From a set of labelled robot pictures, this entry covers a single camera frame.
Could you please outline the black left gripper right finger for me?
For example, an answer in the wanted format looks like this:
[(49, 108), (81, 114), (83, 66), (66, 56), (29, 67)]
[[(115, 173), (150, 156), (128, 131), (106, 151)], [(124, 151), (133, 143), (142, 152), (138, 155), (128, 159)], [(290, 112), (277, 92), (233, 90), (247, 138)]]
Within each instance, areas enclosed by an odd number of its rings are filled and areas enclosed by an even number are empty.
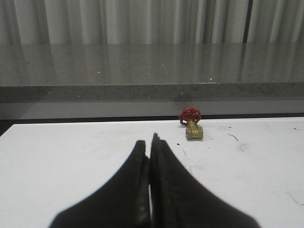
[(157, 134), (152, 140), (150, 168), (154, 228), (259, 227), (255, 219), (202, 186)]

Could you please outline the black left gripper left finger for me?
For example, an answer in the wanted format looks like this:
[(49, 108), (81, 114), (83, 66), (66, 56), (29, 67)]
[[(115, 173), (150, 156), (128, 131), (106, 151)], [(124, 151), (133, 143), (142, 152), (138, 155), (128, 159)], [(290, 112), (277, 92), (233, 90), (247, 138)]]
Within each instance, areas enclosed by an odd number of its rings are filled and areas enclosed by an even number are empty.
[(52, 228), (149, 228), (149, 159), (137, 141), (116, 174), (81, 202), (59, 213)]

